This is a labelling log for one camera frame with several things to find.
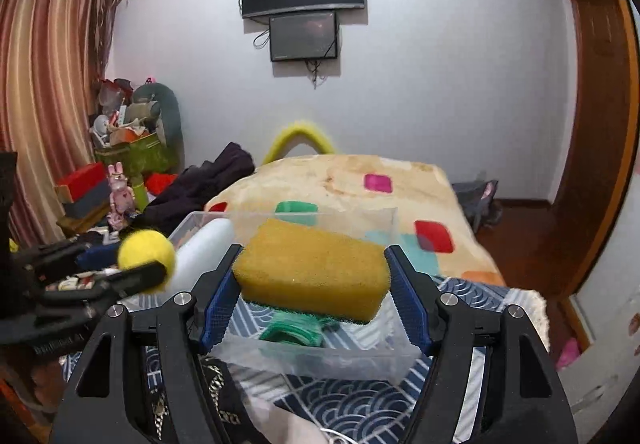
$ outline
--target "rabbit ears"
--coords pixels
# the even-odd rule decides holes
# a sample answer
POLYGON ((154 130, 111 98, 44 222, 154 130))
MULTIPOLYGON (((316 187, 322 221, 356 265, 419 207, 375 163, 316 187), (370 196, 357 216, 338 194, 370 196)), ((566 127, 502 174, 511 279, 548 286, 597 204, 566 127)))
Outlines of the rabbit ears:
POLYGON ((122 169, 122 163, 121 162, 117 162, 115 167, 113 167, 113 164, 109 164, 109 167, 107 168, 107 172, 109 173, 109 175, 116 175, 117 173, 124 173, 124 170, 122 169))

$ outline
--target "pink bunny figurine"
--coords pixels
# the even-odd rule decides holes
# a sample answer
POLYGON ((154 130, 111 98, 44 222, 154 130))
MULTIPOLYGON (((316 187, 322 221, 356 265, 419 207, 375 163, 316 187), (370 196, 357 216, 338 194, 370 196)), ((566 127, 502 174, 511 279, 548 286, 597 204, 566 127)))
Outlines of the pink bunny figurine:
POLYGON ((133 200, 133 189, 127 185, 127 177, 122 170, 122 163, 109 164, 107 168, 109 172, 109 185, 111 186, 111 194, 109 195, 109 203, 111 212, 107 214, 109 225, 116 231, 127 226, 125 213, 133 213, 136 205, 133 200))

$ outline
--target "yellow arch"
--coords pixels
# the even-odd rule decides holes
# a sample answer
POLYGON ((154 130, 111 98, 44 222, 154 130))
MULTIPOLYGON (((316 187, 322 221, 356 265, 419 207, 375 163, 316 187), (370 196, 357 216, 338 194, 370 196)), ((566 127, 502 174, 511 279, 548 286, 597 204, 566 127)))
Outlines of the yellow arch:
POLYGON ((273 141, 271 148, 267 152, 267 155, 264 157, 262 164, 268 164, 278 159, 280 152, 285 147, 285 145, 294 137, 303 136, 308 138, 311 143, 316 147, 318 153, 335 153, 334 147, 323 134, 320 129, 314 125, 312 122, 307 120, 297 120, 296 122, 290 124, 286 128, 284 128, 273 141))

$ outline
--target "silver bolt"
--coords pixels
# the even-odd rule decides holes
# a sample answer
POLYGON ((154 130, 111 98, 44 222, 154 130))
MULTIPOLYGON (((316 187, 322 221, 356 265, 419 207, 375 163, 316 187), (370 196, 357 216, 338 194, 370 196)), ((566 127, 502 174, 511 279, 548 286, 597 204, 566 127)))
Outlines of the silver bolt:
POLYGON ((514 318, 522 318, 524 316, 524 309, 520 305, 509 305, 507 312, 514 318))
POLYGON ((111 305, 107 309, 107 316, 109 316, 110 318, 117 318, 123 312, 124 312, 124 307, 119 303, 116 303, 116 305, 111 305))
POLYGON ((174 296, 174 303, 176 305, 187 305, 191 301, 191 294, 188 292, 179 292, 174 296))
POLYGON ((440 301, 449 307, 453 307, 458 304, 458 296, 451 292, 446 292, 442 296, 440 296, 440 301))

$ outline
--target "yellow ball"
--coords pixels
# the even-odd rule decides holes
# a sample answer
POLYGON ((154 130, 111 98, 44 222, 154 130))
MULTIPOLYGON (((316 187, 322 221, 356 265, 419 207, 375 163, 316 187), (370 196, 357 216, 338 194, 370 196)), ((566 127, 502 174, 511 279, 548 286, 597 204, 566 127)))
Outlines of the yellow ball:
POLYGON ((124 239, 118 250, 118 267, 127 270, 150 262, 160 262, 166 267, 164 281, 146 292, 164 290, 175 270, 175 249, 164 234, 154 230, 141 230, 131 233, 124 239))

